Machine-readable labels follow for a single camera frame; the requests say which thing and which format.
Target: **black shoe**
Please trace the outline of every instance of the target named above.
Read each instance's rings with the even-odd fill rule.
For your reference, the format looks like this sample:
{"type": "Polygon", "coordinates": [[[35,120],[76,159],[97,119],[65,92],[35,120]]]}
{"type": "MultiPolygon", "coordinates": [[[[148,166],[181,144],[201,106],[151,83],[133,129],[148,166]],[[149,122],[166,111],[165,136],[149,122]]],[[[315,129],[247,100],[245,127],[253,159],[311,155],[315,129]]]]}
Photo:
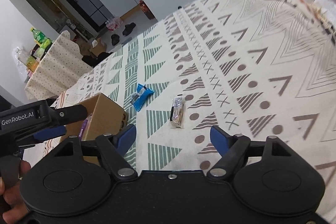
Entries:
{"type": "Polygon", "coordinates": [[[112,34],[111,39],[112,39],[112,46],[115,46],[119,43],[120,36],[117,34],[112,34]]]}
{"type": "Polygon", "coordinates": [[[135,27],[136,27],[136,24],[134,22],[132,22],[131,24],[125,25],[125,30],[123,31],[123,35],[125,37],[130,35],[135,27]]]}

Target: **patterned fabric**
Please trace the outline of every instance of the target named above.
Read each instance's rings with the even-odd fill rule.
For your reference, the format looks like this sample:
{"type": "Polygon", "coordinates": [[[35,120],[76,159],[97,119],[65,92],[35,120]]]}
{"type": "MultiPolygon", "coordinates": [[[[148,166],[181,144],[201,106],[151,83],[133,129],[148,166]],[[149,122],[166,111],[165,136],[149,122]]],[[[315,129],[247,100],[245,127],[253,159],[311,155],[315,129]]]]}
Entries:
{"type": "Polygon", "coordinates": [[[92,70],[82,57],[78,45],[70,40],[70,33],[64,31],[29,79],[25,88],[27,98],[45,100],[71,88],[84,73],[92,70]]]}
{"type": "Polygon", "coordinates": [[[137,126],[126,159],[138,172],[209,170],[220,159],[209,137],[216,124],[252,140],[276,135],[320,172],[326,194],[318,213],[335,223],[336,52],[330,38],[300,0],[198,0],[80,78],[57,107],[98,92],[113,98],[137,126]],[[129,97],[138,83],[156,93],[137,113],[129,97]],[[169,111],[180,93],[184,128],[172,129],[169,111]]]}

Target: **human hand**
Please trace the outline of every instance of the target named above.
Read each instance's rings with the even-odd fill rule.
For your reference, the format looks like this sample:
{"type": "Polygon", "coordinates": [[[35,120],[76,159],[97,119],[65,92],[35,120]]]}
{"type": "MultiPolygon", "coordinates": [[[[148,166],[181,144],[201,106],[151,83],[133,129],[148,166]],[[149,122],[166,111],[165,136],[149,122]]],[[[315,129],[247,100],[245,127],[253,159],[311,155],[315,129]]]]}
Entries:
{"type": "MultiPolygon", "coordinates": [[[[20,176],[24,176],[30,169],[30,164],[27,161],[22,160],[20,164],[20,176]]],[[[3,195],[4,200],[12,207],[11,210],[2,215],[2,218],[7,224],[15,224],[28,214],[26,205],[21,198],[19,187],[20,181],[18,181],[14,187],[5,189],[3,180],[0,178],[0,196],[3,195]]]]}

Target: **floor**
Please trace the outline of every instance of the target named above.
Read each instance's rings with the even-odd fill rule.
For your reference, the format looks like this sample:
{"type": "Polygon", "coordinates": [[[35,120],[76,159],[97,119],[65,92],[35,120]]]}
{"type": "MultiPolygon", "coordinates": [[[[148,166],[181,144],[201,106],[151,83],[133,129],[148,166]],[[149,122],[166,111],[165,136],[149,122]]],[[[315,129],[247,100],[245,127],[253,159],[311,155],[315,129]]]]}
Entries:
{"type": "Polygon", "coordinates": [[[107,45],[106,52],[113,52],[113,48],[115,47],[115,46],[112,46],[112,42],[111,42],[112,34],[117,34],[120,36],[120,42],[118,43],[118,45],[120,45],[124,43],[125,41],[131,41],[133,38],[137,37],[139,34],[143,33],[145,30],[149,29],[151,26],[153,26],[157,22],[158,21],[156,19],[149,20],[142,11],[138,11],[134,13],[133,15],[131,15],[129,18],[125,20],[124,25],[121,26],[119,29],[113,32],[109,31],[101,37],[101,41],[107,45]],[[122,33],[125,29],[125,25],[130,24],[132,22],[136,24],[136,27],[133,29],[130,35],[128,35],[127,37],[124,37],[122,33]]]}

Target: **blue wrapper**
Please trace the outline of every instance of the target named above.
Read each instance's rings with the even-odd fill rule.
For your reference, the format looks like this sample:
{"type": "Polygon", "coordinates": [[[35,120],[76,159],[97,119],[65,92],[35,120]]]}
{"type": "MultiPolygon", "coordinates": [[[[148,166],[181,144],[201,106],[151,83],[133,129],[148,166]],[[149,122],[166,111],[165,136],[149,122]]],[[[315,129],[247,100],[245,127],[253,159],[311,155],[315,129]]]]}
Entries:
{"type": "Polygon", "coordinates": [[[136,111],[139,112],[147,98],[155,92],[141,84],[138,84],[136,91],[137,93],[133,93],[131,95],[131,104],[134,106],[136,111]]]}

